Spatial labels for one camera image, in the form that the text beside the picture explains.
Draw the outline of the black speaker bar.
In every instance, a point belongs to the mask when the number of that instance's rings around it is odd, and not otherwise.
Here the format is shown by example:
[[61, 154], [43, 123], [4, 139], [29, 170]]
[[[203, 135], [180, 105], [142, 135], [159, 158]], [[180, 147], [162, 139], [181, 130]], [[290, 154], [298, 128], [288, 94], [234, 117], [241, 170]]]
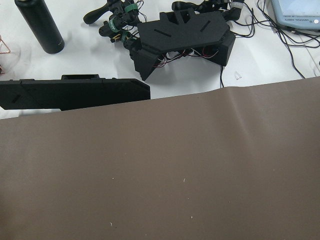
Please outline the black speaker bar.
[[61, 79], [5, 80], [0, 83], [4, 110], [61, 111], [150, 100], [150, 86], [135, 78], [97, 74], [62, 75]]

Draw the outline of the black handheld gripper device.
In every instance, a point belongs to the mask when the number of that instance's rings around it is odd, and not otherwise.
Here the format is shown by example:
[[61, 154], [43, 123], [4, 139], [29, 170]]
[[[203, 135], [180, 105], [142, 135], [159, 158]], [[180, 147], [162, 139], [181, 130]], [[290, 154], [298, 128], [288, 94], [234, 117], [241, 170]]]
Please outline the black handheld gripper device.
[[140, 20], [142, 5], [141, 0], [108, 0], [87, 13], [83, 21], [91, 25], [111, 12], [99, 34], [112, 43], [123, 43], [143, 81], [155, 69], [183, 57], [227, 65], [236, 39], [228, 22], [240, 18], [243, 0], [175, 1], [170, 12], [161, 12], [154, 21]]

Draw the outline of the black metal bottle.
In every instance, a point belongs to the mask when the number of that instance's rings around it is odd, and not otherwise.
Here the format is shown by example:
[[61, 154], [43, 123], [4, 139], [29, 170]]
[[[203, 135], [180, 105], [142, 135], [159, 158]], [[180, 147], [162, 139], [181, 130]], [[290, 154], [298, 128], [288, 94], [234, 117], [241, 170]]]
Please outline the black metal bottle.
[[14, 3], [46, 53], [56, 54], [64, 49], [64, 39], [44, 0], [16, 0]]

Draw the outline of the blue teach pendant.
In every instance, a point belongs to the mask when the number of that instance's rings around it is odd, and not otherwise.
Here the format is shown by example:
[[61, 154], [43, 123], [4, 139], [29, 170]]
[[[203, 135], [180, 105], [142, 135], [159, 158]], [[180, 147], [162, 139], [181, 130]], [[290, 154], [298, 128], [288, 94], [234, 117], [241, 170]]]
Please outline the blue teach pendant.
[[320, 0], [271, 0], [276, 23], [285, 29], [320, 31]]

